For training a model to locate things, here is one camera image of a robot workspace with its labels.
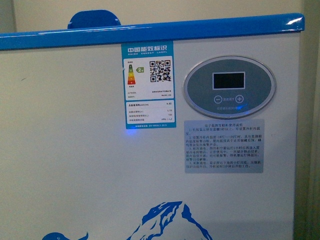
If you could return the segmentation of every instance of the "instruction sticker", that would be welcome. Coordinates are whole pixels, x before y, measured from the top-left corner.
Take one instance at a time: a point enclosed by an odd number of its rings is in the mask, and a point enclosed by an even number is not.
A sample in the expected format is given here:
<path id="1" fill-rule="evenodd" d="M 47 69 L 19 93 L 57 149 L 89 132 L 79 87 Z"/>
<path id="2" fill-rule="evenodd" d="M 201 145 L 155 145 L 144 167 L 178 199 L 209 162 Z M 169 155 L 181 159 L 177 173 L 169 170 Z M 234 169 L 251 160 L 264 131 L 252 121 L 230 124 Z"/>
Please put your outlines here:
<path id="1" fill-rule="evenodd" d="M 172 41 L 122 44 L 127 129 L 175 128 Z"/>
<path id="2" fill-rule="evenodd" d="M 264 143 L 263 119 L 185 121 L 185 172 L 262 173 Z"/>

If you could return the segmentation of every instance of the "freezer lid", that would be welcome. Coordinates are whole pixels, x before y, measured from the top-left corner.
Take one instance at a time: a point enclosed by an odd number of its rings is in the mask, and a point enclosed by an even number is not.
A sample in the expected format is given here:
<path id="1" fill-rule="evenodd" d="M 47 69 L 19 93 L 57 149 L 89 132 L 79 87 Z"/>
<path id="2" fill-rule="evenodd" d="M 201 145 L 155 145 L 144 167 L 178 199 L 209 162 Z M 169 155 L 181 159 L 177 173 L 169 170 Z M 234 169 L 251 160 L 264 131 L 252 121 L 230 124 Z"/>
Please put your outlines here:
<path id="1" fill-rule="evenodd" d="M 0 34 L 0 51 L 300 32 L 301 13 Z"/>

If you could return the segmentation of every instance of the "plus button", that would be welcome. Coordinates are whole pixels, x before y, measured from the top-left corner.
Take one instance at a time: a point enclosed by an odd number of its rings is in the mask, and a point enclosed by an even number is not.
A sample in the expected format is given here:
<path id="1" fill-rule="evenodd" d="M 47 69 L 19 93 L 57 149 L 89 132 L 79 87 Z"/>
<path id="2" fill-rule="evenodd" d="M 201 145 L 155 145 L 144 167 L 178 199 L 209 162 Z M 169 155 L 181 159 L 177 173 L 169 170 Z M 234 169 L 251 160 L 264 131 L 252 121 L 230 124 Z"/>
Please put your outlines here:
<path id="1" fill-rule="evenodd" d="M 235 97 L 235 101 L 236 101 L 238 104 L 242 103 L 242 102 L 244 101 L 244 96 L 242 96 L 242 95 L 236 96 L 236 97 Z"/>

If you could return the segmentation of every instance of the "oval control panel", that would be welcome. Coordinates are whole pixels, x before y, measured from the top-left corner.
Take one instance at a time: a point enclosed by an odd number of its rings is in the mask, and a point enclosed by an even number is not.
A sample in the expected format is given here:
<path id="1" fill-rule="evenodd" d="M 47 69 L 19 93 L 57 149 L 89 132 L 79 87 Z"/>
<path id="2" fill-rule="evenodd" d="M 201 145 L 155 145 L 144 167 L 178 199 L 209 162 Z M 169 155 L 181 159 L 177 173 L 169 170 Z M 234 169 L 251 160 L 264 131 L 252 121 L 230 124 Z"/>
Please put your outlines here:
<path id="1" fill-rule="evenodd" d="M 217 119 L 253 114 L 272 99 L 276 81 L 262 63 L 243 56 L 221 56 L 198 64 L 183 83 L 188 104 Z"/>

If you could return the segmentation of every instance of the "colored rating bars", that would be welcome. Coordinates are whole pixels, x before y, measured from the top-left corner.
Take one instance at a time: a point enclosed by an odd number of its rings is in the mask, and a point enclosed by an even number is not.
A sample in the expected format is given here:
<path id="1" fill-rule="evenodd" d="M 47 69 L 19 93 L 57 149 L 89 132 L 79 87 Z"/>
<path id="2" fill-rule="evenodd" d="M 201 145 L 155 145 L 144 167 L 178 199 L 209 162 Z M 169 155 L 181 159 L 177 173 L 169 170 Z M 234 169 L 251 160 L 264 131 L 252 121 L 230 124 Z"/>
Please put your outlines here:
<path id="1" fill-rule="evenodd" d="M 136 84 L 134 69 L 132 65 L 129 65 L 129 74 L 128 74 L 128 85 Z"/>

